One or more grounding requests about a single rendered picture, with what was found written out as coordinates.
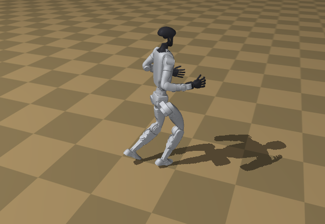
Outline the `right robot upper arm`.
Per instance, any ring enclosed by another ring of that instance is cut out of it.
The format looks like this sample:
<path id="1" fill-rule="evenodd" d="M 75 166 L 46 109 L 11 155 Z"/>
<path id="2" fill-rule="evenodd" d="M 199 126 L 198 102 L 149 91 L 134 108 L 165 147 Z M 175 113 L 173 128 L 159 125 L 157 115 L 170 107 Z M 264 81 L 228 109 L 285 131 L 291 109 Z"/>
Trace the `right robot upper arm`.
<path id="1" fill-rule="evenodd" d="M 162 78 L 160 83 L 160 87 L 164 91 L 168 91 L 164 89 L 164 84 L 167 83 L 168 79 L 171 77 L 174 64 L 175 64 L 175 60 L 171 56 L 165 55 L 165 58 L 163 60 L 164 69 L 162 72 Z"/>

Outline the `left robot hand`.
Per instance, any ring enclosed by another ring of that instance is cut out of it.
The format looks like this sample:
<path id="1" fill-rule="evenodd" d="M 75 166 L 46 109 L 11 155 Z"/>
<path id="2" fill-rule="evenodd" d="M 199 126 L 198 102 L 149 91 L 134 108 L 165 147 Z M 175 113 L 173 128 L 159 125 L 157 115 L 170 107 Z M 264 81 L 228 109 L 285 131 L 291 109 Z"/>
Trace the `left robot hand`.
<path id="1" fill-rule="evenodd" d="M 173 75 L 174 77 L 180 77 L 183 78 L 182 76 L 184 76 L 184 74 L 179 74 L 179 73 L 185 73 L 185 72 L 179 72 L 179 71 L 184 71 L 185 69 L 177 69 L 180 68 L 181 66 L 177 66 L 173 69 Z M 177 75 L 182 75 L 182 76 L 177 76 Z"/>

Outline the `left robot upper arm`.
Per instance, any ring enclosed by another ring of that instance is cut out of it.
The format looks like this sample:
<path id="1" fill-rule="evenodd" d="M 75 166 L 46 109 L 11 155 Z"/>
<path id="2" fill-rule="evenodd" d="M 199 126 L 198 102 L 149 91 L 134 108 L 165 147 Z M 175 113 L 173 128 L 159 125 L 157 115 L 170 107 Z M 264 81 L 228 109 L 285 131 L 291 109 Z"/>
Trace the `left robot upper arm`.
<path id="1" fill-rule="evenodd" d="M 153 52 L 148 56 L 148 58 L 143 62 L 142 67 L 145 71 L 150 71 L 151 69 L 151 63 L 153 63 L 153 59 L 154 59 L 154 52 L 155 50 L 159 48 L 159 47 L 155 47 Z"/>

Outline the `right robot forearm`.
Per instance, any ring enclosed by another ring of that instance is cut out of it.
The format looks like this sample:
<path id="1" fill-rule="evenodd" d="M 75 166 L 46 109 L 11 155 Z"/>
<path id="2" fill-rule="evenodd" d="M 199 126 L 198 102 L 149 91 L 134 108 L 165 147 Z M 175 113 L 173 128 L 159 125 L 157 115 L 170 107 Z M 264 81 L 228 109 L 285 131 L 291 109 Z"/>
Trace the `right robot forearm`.
<path id="1" fill-rule="evenodd" d="M 171 91 L 171 92 L 176 92 L 176 91 L 186 91 L 189 89 L 192 89 L 192 85 L 191 84 L 175 84 L 175 83 L 165 83 L 164 84 L 164 89 Z"/>

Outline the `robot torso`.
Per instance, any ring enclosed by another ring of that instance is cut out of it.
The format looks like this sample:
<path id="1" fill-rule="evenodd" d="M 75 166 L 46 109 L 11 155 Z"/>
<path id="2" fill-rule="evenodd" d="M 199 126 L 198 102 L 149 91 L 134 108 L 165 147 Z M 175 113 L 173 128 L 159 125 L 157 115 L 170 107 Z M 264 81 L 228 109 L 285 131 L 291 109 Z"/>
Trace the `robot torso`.
<path id="1" fill-rule="evenodd" d="M 159 48 L 157 48 L 157 49 L 159 49 Z M 169 51 L 168 49 L 166 49 L 166 52 L 160 52 L 160 53 L 157 51 L 157 49 L 154 52 L 154 59 L 153 59 L 153 81 L 154 81 L 154 84 L 157 86 L 157 88 L 156 88 L 156 91 L 154 91 L 152 94 L 152 100 L 153 100 L 153 104 L 160 109 L 159 103 L 162 101 L 167 103 L 169 100 L 168 95 L 166 94 L 166 91 L 162 90 L 160 87 L 161 78 L 162 78 L 163 69 L 164 69 L 163 60 L 165 58 L 165 55 L 169 55 L 173 59 L 174 59 L 174 57 L 173 57 L 171 51 Z M 173 69 L 174 69 L 174 66 L 173 66 Z M 168 79 L 169 83 L 171 83 L 171 81 L 172 81 L 173 69 L 172 69 L 171 77 Z"/>

